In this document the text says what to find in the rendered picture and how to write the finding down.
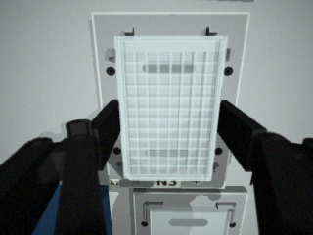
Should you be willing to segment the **clear plastic well plate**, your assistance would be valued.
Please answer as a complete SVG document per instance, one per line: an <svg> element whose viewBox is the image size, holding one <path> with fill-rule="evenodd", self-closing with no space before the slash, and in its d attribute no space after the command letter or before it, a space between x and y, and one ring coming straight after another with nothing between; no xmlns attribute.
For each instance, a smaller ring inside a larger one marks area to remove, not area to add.
<svg viewBox="0 0 313 235"><path fill-rule="evenodd" d="M212 179L228 37L113 37L123 179Z"/></svg>

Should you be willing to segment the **clear rectangular plate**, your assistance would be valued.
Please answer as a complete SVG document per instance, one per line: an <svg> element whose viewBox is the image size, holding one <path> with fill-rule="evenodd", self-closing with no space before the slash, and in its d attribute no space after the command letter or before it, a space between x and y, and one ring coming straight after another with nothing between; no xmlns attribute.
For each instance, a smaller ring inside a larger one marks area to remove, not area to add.
<svg viewBox="0 0 313 235"><path fill-rule="evenodd" d="M232 212L217 207L151 209L151 235L228 235Z"/></svg>

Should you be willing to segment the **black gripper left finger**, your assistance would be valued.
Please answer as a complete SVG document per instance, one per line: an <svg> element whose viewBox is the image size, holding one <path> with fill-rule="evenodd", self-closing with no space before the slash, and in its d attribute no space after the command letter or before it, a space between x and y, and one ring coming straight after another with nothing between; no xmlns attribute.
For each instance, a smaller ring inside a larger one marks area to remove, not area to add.
<svg viewBox="0 0 313 235"><path fill-rule="evenodd" d="M32 235L61 181L54 235L108 235L98 171L120 133L118 100L66 130L61 142L34 138L0 164L0 235Z"/></svg>

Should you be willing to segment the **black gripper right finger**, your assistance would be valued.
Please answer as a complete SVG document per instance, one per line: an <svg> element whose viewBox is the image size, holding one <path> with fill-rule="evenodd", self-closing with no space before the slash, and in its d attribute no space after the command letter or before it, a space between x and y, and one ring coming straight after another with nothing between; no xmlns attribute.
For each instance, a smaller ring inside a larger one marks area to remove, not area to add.
<svg viewBox="0 0 313 235"><path fill-rule="evenodd" d="M228 100L220 102L217 133L252 172L258 234L313 235L313 138L292 143Z"/></svg>

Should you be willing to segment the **blue open-top bin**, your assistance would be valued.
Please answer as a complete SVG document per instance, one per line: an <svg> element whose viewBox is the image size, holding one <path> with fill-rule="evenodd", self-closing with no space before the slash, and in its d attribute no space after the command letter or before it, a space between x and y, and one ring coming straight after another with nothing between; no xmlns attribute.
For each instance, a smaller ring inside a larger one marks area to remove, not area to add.
<svg viewBox="0 0 313 235"><path fill-rule="evenodd" d="M107 234L112 235L112 219L108 185L100 185ZM61 184L59 184L32 235L54 235Z"/></svg>

